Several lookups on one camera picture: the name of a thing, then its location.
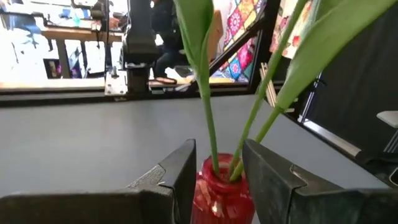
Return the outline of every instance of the green stem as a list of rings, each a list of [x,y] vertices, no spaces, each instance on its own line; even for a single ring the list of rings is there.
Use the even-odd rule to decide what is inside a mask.
[[[241,151],[242,151],[243,142],[244,142],[244,140],[246,140],[246,138],[248,138],[250,127],[253,124],[254,118],[256,118],[257,112],[260,109],[261,103],[264,99],[264,95],[266,94],[266,91],[267,91],[268,83],[275,74],[279,60],[282,57],[282,52],[285,49],[286,43],[293,31],[294,25],[297,22],[297,20],[299,19],[300,14],[301,14],[305,4],[307,3],[307,1],[308,0],[298,0],[296,7],[294,8],[293,14],[289,19],[289,23],[287,24],[286,31],[284,32],[284,34],[282,36],[282,40],[279,43],[278,49],[276,50],[276,52],[274,52],[272,54],[271,59],[269,60],[269,63],[268,63],[269,67],[268,67],[268,72],[267,72],[266,78],[260,84],[260,88],[258,89],[257,99],[254,102],[254,105],[253,105],[252,110],[249,115],[249,119],[246,121],[246,124],[244,125],[243,133],[242,133],[242,136],[238,143],[238,148],[235,150],[234,156],[229,165],[229,174],[230,175],[232,175],[232,173],[234,172],[235,164],[237,163],[239,156],[241,154]]]
[[[260,143],[264,136],[267,134],[268,130],[271,128],[272,124],[278,117],[278,115],[281,113],[281,109],[276,107],[272,110],[272,113],[269,115],[267,121],[264,123],[264,125],[261,127],[259,134],[256,137],[256,142]],[[232,173],[231,177],[229,178],[229,181],[235,181],[238,177],[240,177],[241,173],[243,171],[243,162],[239,161],[239,164],[236,166],[234,172]]]
[[[209,130],[210,146],[211,146],[211,159],[213,160],[213,170],[218,175],[218,153],[217,153],[217,141],[216,141],[216,131],[214,127],[213,113],[211,112],[210,94],[205,94],[201,96],[203,106],[205,106],[206,122]]]

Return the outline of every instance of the red glass vase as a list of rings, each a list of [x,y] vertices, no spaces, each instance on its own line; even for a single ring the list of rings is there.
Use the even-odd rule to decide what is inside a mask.
[[[228,182],[230,154],[218,154],[220,177],[213,171],[211,157],[206,159],[197,173],[193,198],[192,224],[250,224],[254,216],[254,204],[246,178]]]

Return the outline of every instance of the patterned fabric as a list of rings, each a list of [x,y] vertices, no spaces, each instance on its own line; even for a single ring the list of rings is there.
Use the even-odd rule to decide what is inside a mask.
[[[231,0],[224,39],[228,49],[256,19],[262,3],[266,0]],[[223,66],[220,71],[237,82],[248,82],[254,56],[254,41],[248,40]]]
[[[272,43],[270,47],[270,51],[274,52],[279,45],[279,42],[282,38],[283,33],[286,30],[287,23],[290,19],[290,16],[293,13],[294,7],[297,4],[298,0],[281,0],[280,8],[276,20],[276,25],[274,29],[274,34],[272,36]],[[293,31],[292,35],[289,37],[289,41],[286,44],[285,50],[282,52],[282,55],[287,58],[293,58],[296,53],[297,47],[300,43],[300,35],[305,27],[305,23],[308,18],[308,13],[311,9],[311,1],[309,1],[305,7],[303,12],[301,13]]]

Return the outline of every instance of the red vase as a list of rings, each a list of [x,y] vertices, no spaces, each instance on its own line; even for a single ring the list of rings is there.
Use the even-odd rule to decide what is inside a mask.
[[[250,224],[254,216],[254,204],[246,178],[228,182],[230,154],[218,154],[220,177],[213,171],[211,157],[206,159],[197,173],[193,198],[192,224]]]

